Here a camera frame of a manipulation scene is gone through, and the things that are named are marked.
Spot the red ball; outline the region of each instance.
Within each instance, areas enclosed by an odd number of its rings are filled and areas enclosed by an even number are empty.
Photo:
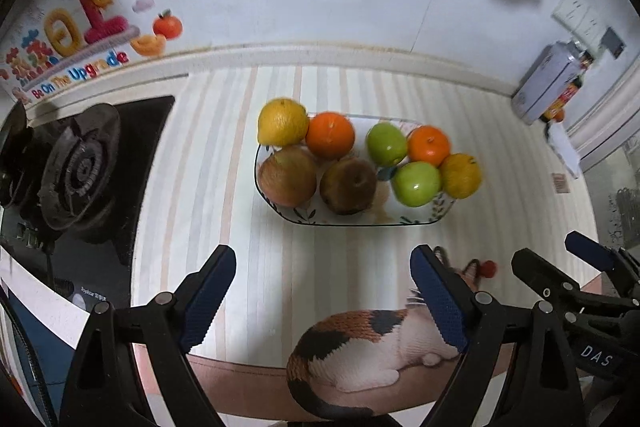
[[[480,264],[480,277],[492,279],[498,271],[498,265],[494,261],[484,261]]]

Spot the stove burner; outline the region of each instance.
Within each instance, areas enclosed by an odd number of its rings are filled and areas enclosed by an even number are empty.
[[[73,208],[74,196],[84,198],[91,193],[100,174],[102,156],[102,146],[98,142],[89,140],[76,146],[65,171],[65,194],[69,209]]]
[[[120,117],[111,105],[94,105],[73,117],[42,174],[42,215],[53,230],[104,224],[113,208],[111,190],[106,188],[119,139]]]

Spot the bottle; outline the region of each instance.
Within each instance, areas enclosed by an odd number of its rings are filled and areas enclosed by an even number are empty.
[[[549,108],[542,114],[540,120],[545,123],[550,122],[551,120],[562,121],[564,120],[564,110],[563,107],[571,100],[574,95],[578,92],[578,90],[582,87],[582,75],[589,67],[593,64],[594,58],[588,51],[585,51],[580,56],[580,67],[582,72],[576,76],[567,86],[566,89],[558,96],[558,99],[552,103]],[[563,113],[562,118],[558,120],[558,116],[560,113]]]

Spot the blue gripper pad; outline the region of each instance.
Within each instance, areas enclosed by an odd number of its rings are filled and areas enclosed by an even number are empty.
[[[580,232],[574,230],[568,233],[564,240],[564,247],[601,272],[613,269],[613,257],[609,250]]]
[[[193,298],[184,308],[184,326],[179,342],[184,353],[188,353],[191,347],[197,346],[204,341],[204,337],[209,331],[222,299],[225,298],[231,281],[236,275],[236,254],[229,247],[218,247],[209,260],[202,267],[200,272],[190,274],[187,277],[203,275]]]
[[[429,307],[442,338],[449,346],[454,346],[460,353],[464,352],[468,345],[464,315],[419,247],[411,253],[410,268],[411,277]]]

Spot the gas stove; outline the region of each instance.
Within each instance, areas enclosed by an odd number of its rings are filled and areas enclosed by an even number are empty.
[[[35,128],[17,104],[0,129],[0,245],[78,307],[130,304],[146,179],[173,104],[99,103]]]

